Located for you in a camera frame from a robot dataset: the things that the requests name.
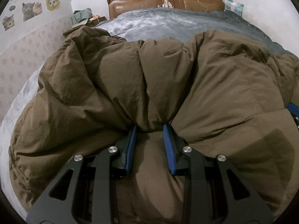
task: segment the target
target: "yellow flower sticker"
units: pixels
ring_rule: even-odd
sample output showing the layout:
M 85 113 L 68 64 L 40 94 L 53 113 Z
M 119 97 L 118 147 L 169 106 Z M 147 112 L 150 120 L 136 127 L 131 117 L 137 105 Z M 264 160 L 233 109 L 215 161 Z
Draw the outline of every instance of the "yellow flower sticker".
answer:
M 60 0 L 46 0 L 47 9 L 53 11 L 60 7 Z

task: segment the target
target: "blue-gray bedding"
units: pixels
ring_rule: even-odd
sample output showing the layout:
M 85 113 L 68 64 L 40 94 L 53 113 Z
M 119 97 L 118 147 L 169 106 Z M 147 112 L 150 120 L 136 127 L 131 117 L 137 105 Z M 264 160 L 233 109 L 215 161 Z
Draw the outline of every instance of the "blue-gray bedding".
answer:
M 173 8 L 150 8 L 123 13 L 103 21 L 98 28 L 127 41 L 173 37 L 188 41 L 193 35 L 208 29 L 245 35 L 263 42 L 273 53 L 290 53 L 273 42 L 263 31 L 231 11 L 201 13 Z

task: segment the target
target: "gray bed sheet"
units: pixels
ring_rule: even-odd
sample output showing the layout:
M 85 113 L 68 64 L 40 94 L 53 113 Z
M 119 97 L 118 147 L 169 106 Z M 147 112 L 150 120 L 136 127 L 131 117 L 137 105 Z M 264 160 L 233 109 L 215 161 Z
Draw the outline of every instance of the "gray bed sheet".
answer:
M 116 19 L 104 21 L 98 25 L 98 28 L 105 29 L 111 35 L 123 37 L 128 41 L 167 37 L 187 41 L 197 33 L 207 29 L 216 29 L 261 41 L 274 53 L 290 53 L 278 43 L 273 42 L 260 29 L 231 11 L 200 13 L 171 8 L 135 10 L 121 14 Z M 27 213 L 15 196 L 10 182 L 8 147 L 19 115 L 36 94 L 40 69 L 41 67 L 26 82 L 0 126 L 0 184 L 7 199 L 23 219 L 26 218 Z
M 292 54 L 273 42 L 262 30 L 231 11 L 201 13 L 174 8 L 141 9 L 103 21 L 97 27 L 127 41 L 173 37 L 183 42 L 197 33 L 214 29 L 261 41 L 273 53 Z

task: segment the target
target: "patterned wallpaper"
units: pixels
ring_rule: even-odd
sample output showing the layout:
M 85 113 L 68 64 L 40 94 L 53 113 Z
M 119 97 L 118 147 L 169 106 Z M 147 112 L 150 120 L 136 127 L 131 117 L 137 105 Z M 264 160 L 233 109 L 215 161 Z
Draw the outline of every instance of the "patterned wallpaper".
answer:
M 70 16 L 26 35 L 0 55 L 0 124 L 27 79 L 64 40 Z

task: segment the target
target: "round metal pin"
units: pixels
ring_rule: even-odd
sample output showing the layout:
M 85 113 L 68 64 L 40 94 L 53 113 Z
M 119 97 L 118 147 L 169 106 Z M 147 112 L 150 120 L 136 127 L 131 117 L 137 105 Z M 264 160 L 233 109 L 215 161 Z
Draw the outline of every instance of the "round metal pin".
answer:
M 224 155 L 218 155 L 217 159 L 219 161 L 225 161 L 226 160 L 226 156 L 224 156 Z
M 81 161 L 82 159 L 83 159 L 83 156 L 81 154 L 74 156 L 75 161 Z
M 183 147 L 184 152 L 191 152 L 192 148 L 191 147 Z
M 108 151 L 111 153 L 114 153 L 117 151 L 117 147 L 115 147 L 115 146 L 109 147 Z

